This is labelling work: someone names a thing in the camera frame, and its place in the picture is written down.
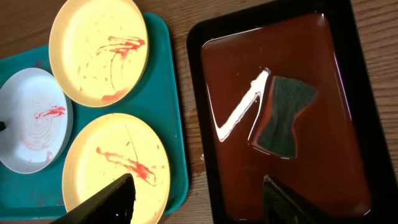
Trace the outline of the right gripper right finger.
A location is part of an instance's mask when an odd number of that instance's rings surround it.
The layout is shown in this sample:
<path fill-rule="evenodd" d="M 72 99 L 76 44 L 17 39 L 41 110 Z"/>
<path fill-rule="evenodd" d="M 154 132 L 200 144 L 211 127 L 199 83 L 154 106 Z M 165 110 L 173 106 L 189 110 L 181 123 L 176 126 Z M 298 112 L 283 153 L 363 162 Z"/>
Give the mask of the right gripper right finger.
<path fill-rule="evenodd" d="M 262 185 L 262 208 L 266 224 L 334 223 L 335 218 L 286 186 L 275 177 L 266 175 Z"/>

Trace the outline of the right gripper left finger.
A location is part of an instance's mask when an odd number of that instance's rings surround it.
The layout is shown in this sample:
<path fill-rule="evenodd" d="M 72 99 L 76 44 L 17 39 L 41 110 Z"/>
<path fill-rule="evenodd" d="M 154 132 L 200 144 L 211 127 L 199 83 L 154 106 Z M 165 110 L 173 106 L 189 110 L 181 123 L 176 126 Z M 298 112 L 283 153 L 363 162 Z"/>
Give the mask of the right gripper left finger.
<path fill-rule="evenodd" d="M 51 224 L 130 224 L 136 201 L 131 174 L 124 174 Z"/>

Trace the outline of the red sponge with dark scourer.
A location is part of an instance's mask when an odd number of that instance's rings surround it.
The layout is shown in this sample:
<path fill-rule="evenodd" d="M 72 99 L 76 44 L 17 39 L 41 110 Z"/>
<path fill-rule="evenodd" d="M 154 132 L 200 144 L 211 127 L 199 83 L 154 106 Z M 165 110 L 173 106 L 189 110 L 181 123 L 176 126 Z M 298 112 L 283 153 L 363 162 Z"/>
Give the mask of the red sponge with dark scourer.
<path fill-rule="evenodd" d="M 279 157 L 297 157 L 295 120 L 317 95 L 318 91 L 303 81 L 274 76 L 261 118 L 250 137 L 253 148 Z"/>

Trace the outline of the light blue round plate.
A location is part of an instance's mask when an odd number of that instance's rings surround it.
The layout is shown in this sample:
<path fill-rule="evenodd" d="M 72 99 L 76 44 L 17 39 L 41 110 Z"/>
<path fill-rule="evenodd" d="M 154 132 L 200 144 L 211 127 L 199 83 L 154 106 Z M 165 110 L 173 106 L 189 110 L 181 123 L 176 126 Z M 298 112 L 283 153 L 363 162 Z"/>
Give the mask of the light blue round plate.
<path fill-rule="evenodd" d="M 72 102 L 49 72 L 23 69 L 1 87 L 1 126 L 1 162 L 20 174 L 38 172 L 67 146 Z"/>

